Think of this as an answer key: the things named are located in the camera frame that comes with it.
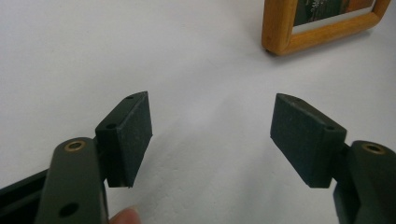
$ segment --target brass rivet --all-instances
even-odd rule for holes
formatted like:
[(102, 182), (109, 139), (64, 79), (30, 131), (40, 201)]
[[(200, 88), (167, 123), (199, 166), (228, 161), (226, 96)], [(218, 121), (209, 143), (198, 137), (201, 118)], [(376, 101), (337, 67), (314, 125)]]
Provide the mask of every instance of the brass rivet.
[(384, 155), (387, 151), (385, 151), (384, 148), (382, 148), (379, 145), (376, 144), (371, 144), (371, 143), (365, 143), (361, 145), (366, 151), (369, 151), (371, 153), (377, 154), (377, 155)]
[(79, 151), (81, 149), (83, 149), (85, 147), (85, 142), (82, 140), (78, 140), (78, 141), (73, 141), (68, 143), (65, 147), (64, 150), (68, 151), (68, 152), (75, 152), (75, 151)]

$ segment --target photo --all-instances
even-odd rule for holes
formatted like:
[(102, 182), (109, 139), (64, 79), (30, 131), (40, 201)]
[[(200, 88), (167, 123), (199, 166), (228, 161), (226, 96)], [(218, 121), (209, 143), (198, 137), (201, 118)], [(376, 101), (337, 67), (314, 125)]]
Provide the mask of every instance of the photo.
[(374, 0), (298, 0), (294, 26), (371, 7)]

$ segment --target wooden picture frame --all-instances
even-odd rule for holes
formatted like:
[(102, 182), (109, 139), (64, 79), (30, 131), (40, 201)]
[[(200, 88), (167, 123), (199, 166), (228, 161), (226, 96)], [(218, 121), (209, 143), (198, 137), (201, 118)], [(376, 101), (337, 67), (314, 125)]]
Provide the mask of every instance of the wooden picture frame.
[(290, 54), (372, 28), (381, 21), (390, 3), (390, 0), (376, 0), (369, 13), (293, 34), (298, 1), (265, 0), (262, 46), (276, 55)]

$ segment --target finger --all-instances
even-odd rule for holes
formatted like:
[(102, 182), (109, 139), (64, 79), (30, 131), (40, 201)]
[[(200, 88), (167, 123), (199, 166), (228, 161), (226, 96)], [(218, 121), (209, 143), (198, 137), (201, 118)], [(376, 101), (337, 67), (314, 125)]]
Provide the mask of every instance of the finger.
[(126, 208), (110, 219), (110, 224), (141, 224), (135, 207)]

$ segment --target white table surface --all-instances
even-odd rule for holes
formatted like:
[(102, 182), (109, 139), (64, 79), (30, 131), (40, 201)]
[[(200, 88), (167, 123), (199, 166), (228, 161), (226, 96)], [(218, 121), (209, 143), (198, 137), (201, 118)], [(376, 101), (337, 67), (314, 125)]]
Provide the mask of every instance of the white table surface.
[(396, 148), (396, 4), (372, 30), (286, 57), (261, 47), (263, 0), (0, 2), (0, 188), (148, 91), (153, 137), (110, 215), (144, 224), (338, 223), (270, 138), (277, 92)]

